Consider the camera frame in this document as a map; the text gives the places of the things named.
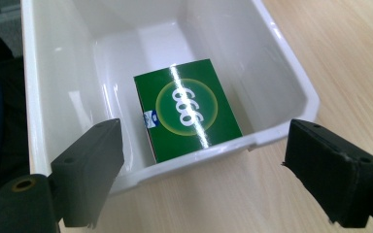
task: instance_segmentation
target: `wooden table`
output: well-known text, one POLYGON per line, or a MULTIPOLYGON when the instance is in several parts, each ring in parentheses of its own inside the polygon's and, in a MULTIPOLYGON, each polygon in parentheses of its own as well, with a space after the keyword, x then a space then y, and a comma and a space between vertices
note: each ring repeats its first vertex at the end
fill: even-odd
MULTIPOLYGON (((373 154, 373 1, 264 0, 322 104, 317 123, 373 154)), ((286 140, 144 184, 94 232, 373 232, 330 224, 281 166, 286 140)), ((68 229, 63 232, 83 232, 68 229)))

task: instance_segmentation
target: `white plastic bin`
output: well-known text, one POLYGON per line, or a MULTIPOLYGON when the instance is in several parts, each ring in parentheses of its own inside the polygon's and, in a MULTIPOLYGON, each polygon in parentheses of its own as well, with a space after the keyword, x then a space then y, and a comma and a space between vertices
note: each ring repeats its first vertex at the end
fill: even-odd
POLYGON ((319 98, 260 0, 23 0, 30 160, 51 162, 119 117, 125 164, 113 192, 288 134, 319 98), (210 58, 244 137, 154 164, 133 77, 210 58))

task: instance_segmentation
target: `green box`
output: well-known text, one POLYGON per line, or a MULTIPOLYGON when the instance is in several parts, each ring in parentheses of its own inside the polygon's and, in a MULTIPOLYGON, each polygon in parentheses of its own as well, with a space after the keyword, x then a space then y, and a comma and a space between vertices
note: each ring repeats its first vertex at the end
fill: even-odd
POLYGON ((134 79, 156 162, 242 136, 209 59, 134 79))

